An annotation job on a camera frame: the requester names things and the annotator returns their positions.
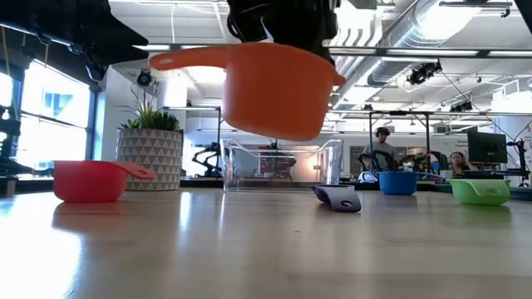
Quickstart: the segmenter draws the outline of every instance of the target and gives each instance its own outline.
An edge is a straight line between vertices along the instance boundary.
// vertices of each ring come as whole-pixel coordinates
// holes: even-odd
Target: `camera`
[[[149,86],[151,83],[150,70],[141,70],[139,76],[136,78],[136,83],[139,86]]]

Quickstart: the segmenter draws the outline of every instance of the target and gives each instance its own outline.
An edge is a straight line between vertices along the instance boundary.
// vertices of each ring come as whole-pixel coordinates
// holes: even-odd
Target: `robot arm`
[[[323,40],[338,30],[341,0],[228,0],[229,31],[241,42],[269,39],[310,51],[334,64]]]

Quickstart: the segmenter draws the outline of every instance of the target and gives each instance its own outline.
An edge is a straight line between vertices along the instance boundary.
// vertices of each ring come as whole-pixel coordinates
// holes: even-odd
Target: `purple object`
[[[334,212],[356,213],[362,209],[353,186],[318,185],[311,187],[318,199]]]

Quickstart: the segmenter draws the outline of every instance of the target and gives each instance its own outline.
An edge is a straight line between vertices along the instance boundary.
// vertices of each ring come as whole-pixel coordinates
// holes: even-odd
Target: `red measuring cup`
[[[114,202],[124,193],[128,174],[155,178],[150,170],[130,162],[55,161],[53,192],[66,203]]]

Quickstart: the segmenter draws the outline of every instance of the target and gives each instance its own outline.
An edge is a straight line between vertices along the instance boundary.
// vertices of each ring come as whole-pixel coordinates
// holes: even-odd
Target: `man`
[[[380,127],[377,128],[377,131],[375,132],[375,136],[377,137],[377,141],[373,141],[373,150],[380,150],[381,152],[388,153],[394,161],[397,161],[397,151],[396,149],[389,145],[386,142],[386,139],[390,135],[390,130],[386,127]],[[372,155],[372,146],[367,145],[364,148],[363,154]],[[368,169],[372,168],[372,162],[370,159],[365,158],[363,160],[364,164]],[[381,155],[377,154],[377,162],[379,163],[379,166],[382,168],[382,170],[390,170],[390,165],[388,165],[386,158]]]

